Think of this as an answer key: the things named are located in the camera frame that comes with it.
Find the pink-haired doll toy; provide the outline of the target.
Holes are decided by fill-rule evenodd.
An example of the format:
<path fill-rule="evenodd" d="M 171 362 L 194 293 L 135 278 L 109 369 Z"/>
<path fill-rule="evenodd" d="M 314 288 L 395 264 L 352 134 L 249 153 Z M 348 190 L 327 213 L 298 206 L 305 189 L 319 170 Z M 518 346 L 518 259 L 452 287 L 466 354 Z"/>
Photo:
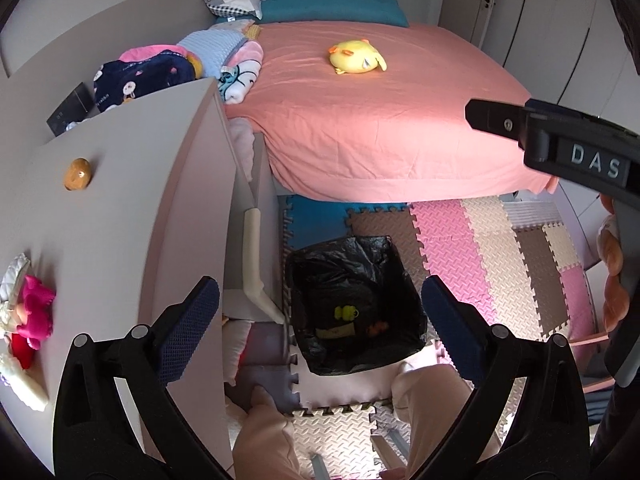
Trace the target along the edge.
<path fill-rule="evenodd" d="M 1 382 L 35 412 L 43 412 L 49 398 L 28 371 L 53 333 L 54 300 L 55 292 L 32 274 L 28 255 L 17 255 L 1 278 Z"/>

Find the black trash bag bin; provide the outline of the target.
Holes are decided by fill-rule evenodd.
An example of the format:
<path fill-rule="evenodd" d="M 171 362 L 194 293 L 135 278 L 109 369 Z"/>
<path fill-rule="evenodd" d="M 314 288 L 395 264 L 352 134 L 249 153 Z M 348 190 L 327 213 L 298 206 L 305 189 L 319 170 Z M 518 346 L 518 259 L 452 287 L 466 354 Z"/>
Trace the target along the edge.
<path fill-rule="evenodd" d="M 419 293 L 388 236 L 349 236 L 291 252 L 285 283 L 295 341 L 311 373 L 374 370 L 425 346 Z"/>

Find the person's right leg pink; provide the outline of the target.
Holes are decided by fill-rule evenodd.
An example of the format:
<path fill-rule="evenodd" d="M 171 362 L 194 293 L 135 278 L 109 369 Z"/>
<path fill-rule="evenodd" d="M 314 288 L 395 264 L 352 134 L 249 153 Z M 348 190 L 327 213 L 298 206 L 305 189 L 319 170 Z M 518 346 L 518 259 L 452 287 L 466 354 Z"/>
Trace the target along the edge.
<path fill-rule="evenodd" d="M 471 395 L 449 364 L 400 364 L 392 382 L 395 416 L 411 428 L 407 465 L 381 472 L 382 479 L 409 479 L 436 450 Z"/>

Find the person's leg pink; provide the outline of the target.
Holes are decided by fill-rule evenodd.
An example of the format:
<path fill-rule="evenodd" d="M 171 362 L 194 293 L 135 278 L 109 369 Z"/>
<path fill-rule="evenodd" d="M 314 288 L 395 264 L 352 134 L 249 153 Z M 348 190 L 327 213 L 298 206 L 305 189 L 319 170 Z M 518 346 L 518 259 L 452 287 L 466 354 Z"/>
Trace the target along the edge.
<path fill-rule="evenodd" d="M 256 386 L 232 450 L 237 479 L 301 479 L 293 434 L 269 392 Z"/>
<path fill-rule="evenodd" d="M 436 450 L 471 395 L 449 364 L 400 364 L 392 382 L 395 416 L 411 428 L 407 465 L 381 472 L 382 479 L 409 479 Z"/>

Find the colourful foam floor mat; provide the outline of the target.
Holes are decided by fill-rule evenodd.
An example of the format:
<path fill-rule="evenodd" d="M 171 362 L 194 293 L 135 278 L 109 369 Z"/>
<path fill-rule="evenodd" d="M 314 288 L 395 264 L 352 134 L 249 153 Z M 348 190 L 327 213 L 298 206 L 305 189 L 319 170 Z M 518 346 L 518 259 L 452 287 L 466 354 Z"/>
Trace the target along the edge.
<path fill-rule="evenodd" d="M 415 203 L 407 212 L 428 273 L 487 324 L 533 340 L 593 334 L 584 269 L 558 222 L 518 228 L 497 197 Z M 454 367 L 441 340 L 432 348 L 440 353 L 433 365 Z"/>

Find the person's left leg pink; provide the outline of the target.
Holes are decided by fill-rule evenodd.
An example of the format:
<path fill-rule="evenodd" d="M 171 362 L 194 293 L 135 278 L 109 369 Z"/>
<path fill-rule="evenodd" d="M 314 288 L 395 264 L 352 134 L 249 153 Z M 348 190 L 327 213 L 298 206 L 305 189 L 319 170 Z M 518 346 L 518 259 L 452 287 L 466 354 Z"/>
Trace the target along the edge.
<path fill-rule="evenodd" d="M 256 386 L 232 450 L 237 479 L 301 479 L 293 434 L 269 392 Z"/>

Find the pink bed sheet mattress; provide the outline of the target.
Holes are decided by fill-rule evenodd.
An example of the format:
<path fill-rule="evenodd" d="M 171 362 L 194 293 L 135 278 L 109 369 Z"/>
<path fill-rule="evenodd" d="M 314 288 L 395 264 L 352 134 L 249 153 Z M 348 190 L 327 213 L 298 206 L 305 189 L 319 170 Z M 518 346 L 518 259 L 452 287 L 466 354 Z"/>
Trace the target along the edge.
<path fill-rule="evenodd" d="M 367 39 L 387 63 L 337 75 L 328 50 Z M 262 69 L 229 117 L 260 132 L 287 190 L 324 202 L 426 202 L 553 192 L 516 142 L 472 129 L 470 99 L 524 104 L 528 91 L 452 32 L 357 22 L 267 24 Z"/>

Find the yellow duck plush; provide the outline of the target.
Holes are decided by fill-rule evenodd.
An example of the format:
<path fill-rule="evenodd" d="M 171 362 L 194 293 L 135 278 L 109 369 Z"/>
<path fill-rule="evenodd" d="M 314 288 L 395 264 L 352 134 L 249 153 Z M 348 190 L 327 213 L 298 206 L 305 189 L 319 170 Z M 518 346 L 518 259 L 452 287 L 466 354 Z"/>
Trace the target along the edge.
<path fill-rule="evenodd" d="M 387 70 L 387 63 L 367 39 L 347 40 L 334 44 L 328 50 L 329 62 L 337 75 L 365 74 L 379 68 Z"/>

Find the brown bear toy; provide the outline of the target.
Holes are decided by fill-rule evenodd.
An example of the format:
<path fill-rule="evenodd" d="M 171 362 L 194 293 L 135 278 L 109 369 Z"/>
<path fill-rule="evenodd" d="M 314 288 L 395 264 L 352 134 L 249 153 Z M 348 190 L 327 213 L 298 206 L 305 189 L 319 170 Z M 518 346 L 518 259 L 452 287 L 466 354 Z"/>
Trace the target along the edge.
<path fill-rule="evenodd" d="M 91 162 L 85 158 L 76 158 L 68 166 L 63 178 L 63 185 L 67 191 L 84 190 L 93 177 Z"/>

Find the teal pillow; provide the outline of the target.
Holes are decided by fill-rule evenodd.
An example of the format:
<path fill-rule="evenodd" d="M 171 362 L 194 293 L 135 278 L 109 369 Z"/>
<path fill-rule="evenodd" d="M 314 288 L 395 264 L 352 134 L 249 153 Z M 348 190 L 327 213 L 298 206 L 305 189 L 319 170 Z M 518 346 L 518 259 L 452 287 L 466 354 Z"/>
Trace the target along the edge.
<path fill-rule="evenodd" d="M 265 0 L 262 24 L 340 21 L 408 27 L 396 0 Z"/>

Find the pink white folded clothes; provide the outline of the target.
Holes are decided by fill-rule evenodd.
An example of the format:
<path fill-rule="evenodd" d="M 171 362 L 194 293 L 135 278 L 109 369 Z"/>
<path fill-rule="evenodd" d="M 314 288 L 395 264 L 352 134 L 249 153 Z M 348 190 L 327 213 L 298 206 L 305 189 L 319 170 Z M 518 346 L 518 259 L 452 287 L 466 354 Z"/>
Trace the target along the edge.
<path fill-rule="evenodd" d="M 171 46 L 170 44 L 154 44 L 154 46 L 129 49 L 118 59 L 122 62 L 141 62 L 162 52 L 181 55 L 193 65 L 198 78 L 204 75 L 204 65 L 195 54 L 184 47 Z M 232 54 L 227 64 L 222 66 L 221 75 L 218 77 L 218 90 L 224 102 L 240 104 L 244 101 L 247 93 L 250 92 L 258 79 L 263 58 L 264 50 L 254 40 L 247 40 L 239 50 Z"/>

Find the navy cartoon blanket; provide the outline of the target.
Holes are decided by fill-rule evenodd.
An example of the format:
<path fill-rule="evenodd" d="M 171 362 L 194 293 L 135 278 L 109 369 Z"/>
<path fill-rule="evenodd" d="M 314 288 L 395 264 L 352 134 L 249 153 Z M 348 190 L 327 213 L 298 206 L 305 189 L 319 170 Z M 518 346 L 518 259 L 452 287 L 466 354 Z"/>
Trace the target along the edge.
<path fill-rule="evenodd" d="M 93 77 L 93 96 L 100 113 L 177 84 L 196 79 L 192 63 L 165 50 L 143 61 L 103 64 Z"/>

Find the light blue folded blanket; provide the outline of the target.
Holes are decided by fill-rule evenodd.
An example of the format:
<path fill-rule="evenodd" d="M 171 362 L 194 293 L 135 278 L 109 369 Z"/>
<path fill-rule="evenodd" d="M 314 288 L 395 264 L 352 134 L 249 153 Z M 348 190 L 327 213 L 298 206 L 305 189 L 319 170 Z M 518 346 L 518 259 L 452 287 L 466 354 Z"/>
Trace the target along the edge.
<path fill-rule="evenodd" d="M 218 79 L 221 69 L 247 41 L 246 36 L 236 29 L 214 27 L 191 32 L 178 42 L 178 46 L 200 60 L 203 77 Z"/>

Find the patterned grey yellow pillow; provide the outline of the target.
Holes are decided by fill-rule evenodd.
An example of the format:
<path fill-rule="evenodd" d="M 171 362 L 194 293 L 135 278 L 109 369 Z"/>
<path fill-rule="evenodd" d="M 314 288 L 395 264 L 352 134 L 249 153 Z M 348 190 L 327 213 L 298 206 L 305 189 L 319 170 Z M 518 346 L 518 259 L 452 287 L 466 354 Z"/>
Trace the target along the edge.
<path fill-rule="evenodd" d="M 207 9 L 218 18 L 252 16 L 262 19 L 262 3 L 266 0 L 204 0 Z"/>

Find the black wall socket panel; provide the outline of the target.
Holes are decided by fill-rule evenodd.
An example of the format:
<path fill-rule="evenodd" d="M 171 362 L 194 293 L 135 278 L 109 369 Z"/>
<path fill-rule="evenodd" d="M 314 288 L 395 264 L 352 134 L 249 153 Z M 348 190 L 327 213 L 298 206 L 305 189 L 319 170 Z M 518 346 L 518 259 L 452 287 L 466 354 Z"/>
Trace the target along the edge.
<path fill-rule="evenodd" d="M 83 122 L 94 109 L 93 96 L 84 82 L 73 88 L 47 119 L 47 125 L 55 136 L 60 136 L 73 125 Z"/>

